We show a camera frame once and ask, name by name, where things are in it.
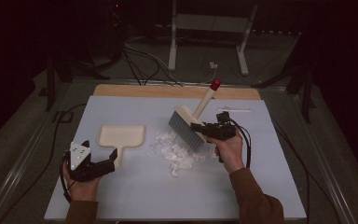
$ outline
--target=red cap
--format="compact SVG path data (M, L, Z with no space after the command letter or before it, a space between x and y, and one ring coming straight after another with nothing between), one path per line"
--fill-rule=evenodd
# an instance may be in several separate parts
M219 88L219 86L220 86L221 83L222 83L222 82L220 81L220 79L217 78L217 79L215 79L215 80L213 81L213 83L211 84L210 88L211 88L213 91L217 91L217 88Z

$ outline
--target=white debris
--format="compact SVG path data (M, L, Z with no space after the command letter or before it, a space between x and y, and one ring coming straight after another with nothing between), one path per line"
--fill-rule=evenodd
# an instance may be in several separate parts
M157 133L155 136L156 142L150 145L150 152L153 154L160 151L162 158L171 162L171 175L174 177L179 176L180 170L190 170L193 168L193 164L197 161L204 161L208 156L214 153L210 153L210 150L199 150L198 153L194 153L185 144L179 144L176 141L177 133Z

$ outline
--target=metal stand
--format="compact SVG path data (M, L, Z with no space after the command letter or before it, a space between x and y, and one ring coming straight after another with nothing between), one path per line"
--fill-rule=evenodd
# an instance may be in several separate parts
M172 36L171 36L171 49L170 59L168 61L168 69L175 70L176 66L176 30L189 29L189 30L207 30L207 31L222 31L222 32L237 32L243 33L243 40L237 46L238 61L240 63L241 74L243 76L249 75L248 66L246 64L243 51L245 50L249 34L252 30L255 13L257 12L257 5L254 5L252 12L248 18L233 18L233 17L214 17L214 16L201 16L201 15L187 15L177 14L176 0L172 1Z

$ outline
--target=sleeve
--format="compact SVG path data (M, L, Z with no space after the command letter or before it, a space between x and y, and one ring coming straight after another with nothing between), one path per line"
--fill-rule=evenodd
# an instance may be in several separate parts
M281 202L263 193L248 168L235 171L229 177L240 206L242 223L284 223Z
M98 202L72 201L65 224L90 224L97 218Z

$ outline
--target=wooden brush handle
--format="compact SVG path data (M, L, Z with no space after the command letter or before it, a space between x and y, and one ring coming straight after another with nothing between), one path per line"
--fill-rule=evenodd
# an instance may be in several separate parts
M212 99L214 93L217 91L217 88L219 88L221 84L221 81L219 78L215 79L209 89L206 91L204 97L202 98L199 106L197 107L196 111L193 114L193 117L195 119L198 119L200 117L200 114L202 113L205 106L209 103L209 101Z

